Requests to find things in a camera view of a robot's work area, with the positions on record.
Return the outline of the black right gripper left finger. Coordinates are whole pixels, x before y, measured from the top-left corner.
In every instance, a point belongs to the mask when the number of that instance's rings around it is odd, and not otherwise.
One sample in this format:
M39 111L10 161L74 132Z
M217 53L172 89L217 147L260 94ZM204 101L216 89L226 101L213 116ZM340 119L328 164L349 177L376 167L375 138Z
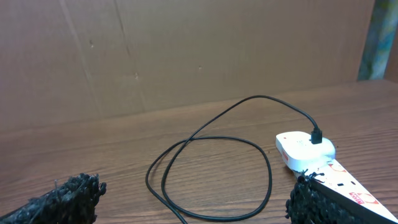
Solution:
M64 184L1 216L1 224L93 224L106 183L99 175L81 173Z

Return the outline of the white charger adapter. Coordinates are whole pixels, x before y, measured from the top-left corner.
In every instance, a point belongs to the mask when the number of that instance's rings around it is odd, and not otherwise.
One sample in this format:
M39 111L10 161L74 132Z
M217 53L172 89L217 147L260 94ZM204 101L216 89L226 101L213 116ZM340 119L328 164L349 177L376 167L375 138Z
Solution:
M275 137L275 144L286 166L296 172L324 166L336 155L329 139L322 138L321 143L313 144L311 135L301 131L280 133Z

